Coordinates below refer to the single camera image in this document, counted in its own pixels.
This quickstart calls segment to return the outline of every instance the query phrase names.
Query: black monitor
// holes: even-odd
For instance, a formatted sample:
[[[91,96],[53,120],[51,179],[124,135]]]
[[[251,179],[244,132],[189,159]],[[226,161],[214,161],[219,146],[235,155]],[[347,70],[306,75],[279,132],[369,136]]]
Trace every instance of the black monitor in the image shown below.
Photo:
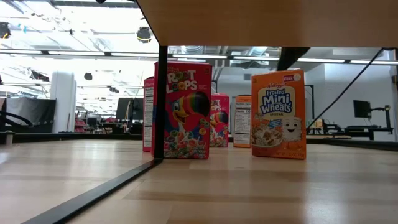
[[[144,119],[144,101],[142,98],[119,98],[118,109],[116,110],[116,119],[126,119],[127,106],[128,116],[127,119],[143,120]]]
[[[372,118],[370,102],[354,100],[354,115],[356,118]]]

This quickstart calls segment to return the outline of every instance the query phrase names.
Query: pink cereal box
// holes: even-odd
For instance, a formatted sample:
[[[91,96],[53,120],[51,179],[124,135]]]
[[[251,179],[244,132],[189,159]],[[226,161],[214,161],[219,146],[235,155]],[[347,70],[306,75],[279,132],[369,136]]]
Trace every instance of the pink cereal box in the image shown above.
[[[142,150],[152,148],[152,117],[154,110],[154,77],[144,80],[144,129],[142,130]]]
[[[229,96],[211,94],[210,147],[228,147]]]
[[[166,79],[164,157],[207,159],[210,138],[211,65],[169,62]],[[154,91],[158,63],[155,64]],[[152,142],[155,122],[152,123]]]

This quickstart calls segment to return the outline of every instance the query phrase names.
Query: cartoon toucan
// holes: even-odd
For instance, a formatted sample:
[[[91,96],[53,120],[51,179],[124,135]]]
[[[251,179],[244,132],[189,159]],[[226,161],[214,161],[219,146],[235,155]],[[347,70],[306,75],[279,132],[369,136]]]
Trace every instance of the cartoon toucan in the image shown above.
[[[183,96],[172,103],[173,118],[178,121],[180,130],[185,124],[186,118],[191,114],[202,114],[207,116],[210,112],[210,102],[206,93],[194,92],[187,96]]]
[[[225,111],[219,111],[210,116],[210,126],[212,128],[215,128],[220,123],[228,124],[228,114]]]

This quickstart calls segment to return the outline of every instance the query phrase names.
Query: white pillar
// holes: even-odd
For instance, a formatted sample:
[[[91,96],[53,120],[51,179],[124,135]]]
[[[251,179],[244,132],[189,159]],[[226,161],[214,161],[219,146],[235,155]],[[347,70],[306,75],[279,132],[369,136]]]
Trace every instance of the white pillar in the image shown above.
[[[76,80],[73,72],[54,71],[50,98],[56,99],[53,133],[74,131],[76,106]]]

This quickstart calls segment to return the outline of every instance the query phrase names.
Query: ceiling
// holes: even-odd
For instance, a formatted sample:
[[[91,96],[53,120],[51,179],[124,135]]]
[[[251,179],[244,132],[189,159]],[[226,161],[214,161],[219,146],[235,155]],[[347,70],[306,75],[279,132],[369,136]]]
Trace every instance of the ceiling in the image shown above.
[[[143,44],[137,40],[137,31],[148,24],[137,4],[131,1],[107,0],[98,4],[84,1],[0,1],[0,22],[8,22],[11,36],[0,39],[0,49],[72,50],[93,52],[153,52],[159,45],[152,41]],[[315,47],[304,56],[308,58],[370,59],[375,48]],[[170,46],[171,54],[206,55],[252,55],[279,56],[278,47],[237,46]],[[31,79],[31,71],[49,77],[54,70],[73,70],[78,94],[77,105],[98,113],[116,111],[119,97],[142,96],[143,79],[154,74],[154,60],[111,57],[67,57],[47,55],[0,54],[0,75],[5,83],[45,83]],[[207,60],[217,71],[223,67],[247,68],[275,67],[275,62],[250,62],[239,60]],[[297,63],[295,67],[309,69],[311,63]],[[84,74],[93,74],[93,80],[84,79]],[[111,93],[115,86],[119,93]],[[49,86],[2,86],[1,95],[49,97]]]

